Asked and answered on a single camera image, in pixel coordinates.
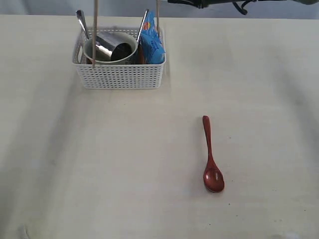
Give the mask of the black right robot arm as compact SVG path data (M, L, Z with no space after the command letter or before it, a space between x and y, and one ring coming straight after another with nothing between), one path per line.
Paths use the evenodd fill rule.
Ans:
M196 7L198 9L208 8L211 5L232 3L242 15L247 15L245 6L250 2L257 2L257 0L167 0L168 3L184 4Z

